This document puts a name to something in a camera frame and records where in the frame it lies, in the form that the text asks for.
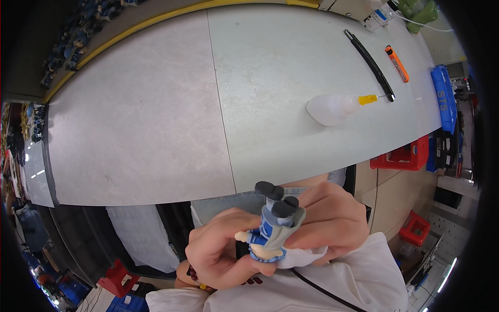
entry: beaded bracelet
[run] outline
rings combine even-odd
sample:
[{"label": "beaded bracelet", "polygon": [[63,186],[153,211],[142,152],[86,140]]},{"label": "beaded bracelet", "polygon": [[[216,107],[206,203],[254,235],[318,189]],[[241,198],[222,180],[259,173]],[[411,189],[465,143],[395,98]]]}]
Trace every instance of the beaded bracelet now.
[{"label": "beaded bracelet", "polygon": [[190,276],[192,280],[196,283],[196,285],[199,286],[199,288],[201,288],[202,290],[206,290],[209,292],[216,291],[216,289],[211,288],[210,286],[207,286],[199,281],[198,275],[196,274],[196,270],[194,270],[194,268],[191,265],[189,265],[189,269],[187,270],[187,275]]}]

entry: red plastic stool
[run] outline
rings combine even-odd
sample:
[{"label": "red plastic stool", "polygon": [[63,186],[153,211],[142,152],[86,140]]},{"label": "red plastic stool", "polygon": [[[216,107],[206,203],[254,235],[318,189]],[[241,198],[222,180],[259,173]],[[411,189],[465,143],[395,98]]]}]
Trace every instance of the red plastic stool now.
[{"label": "red plastic stool", "polygon": [[371,159],[371,169],[400,169],[417,171],[428,161],[428,135],[410,145],[402,146],[391,153],[381,154]]},{"label": "red plastic stool", "polygon": [[[430,232],[430,223],[421,218],[411,210],[409,213],[409,222],[399,230],[400,238],[408,243],[421,247]],[[415,230],[421,230],[421,234],[414,233]]]},{"label": "red plastic stool", "polygon": [[[121,282],[127,275],[131,276],[131,279],[127,280],[124,285],[121,285]],[[128,273],[125,266],[117,259],[114,262],[114,268],[109,268],[106,271],[106,277],[100,278],[97,284],[101,285],[116,297],[123,298],[139,280],[139,277],[140,276]]]}]

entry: yellow dispensing needle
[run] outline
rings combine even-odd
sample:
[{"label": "yellow dispensing needle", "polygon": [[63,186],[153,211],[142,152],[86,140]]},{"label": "yellow dispensing needle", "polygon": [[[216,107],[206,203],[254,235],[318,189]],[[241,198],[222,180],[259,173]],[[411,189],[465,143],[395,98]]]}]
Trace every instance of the yellow dispensing needle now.
[{"label": "yellow dispensing needle", "polygon": [[380,96],[377,96],[376,94],[359,96],[359,103],[360,103],[360,105],[365,105],[367,103],[376,102],[378,100],[378,98],[384,97],[384,96],[391,96],[391,94],[380,95]]}]

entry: white squeeze bottle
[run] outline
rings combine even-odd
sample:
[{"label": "white squeeze bottle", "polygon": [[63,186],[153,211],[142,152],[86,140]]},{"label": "white squeeze bottle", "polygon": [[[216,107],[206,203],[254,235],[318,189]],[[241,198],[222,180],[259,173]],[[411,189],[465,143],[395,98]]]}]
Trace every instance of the white squeeze bottle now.
[{"label": "white squeeze bottle", "polygon": [[333,126],[343,122],[362,105],[377,100],[378,96],[375,94],[366,96],[324,94],[313,97],[307,104],[307,111],[321,125]]}]

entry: orange utility knife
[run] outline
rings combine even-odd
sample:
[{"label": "orange utility knife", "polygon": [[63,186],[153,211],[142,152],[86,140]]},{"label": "orange utility knife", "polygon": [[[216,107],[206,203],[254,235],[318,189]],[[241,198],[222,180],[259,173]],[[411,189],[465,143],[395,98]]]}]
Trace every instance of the orange utility knife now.
[{"label": "orange utility knife", "polygon": [[402,80],[404,82],[409,82],[409,75],[407,74],[404,66],[402,65],[402,62],[400,61],[399,57],[395,53],[395,51],[392,49],[391,46],[387,45],[385,48],[386,54],[390,57],[392,60],[393,64],[395,65],[395,68],[399,71],[400,76],[402,77]]}]

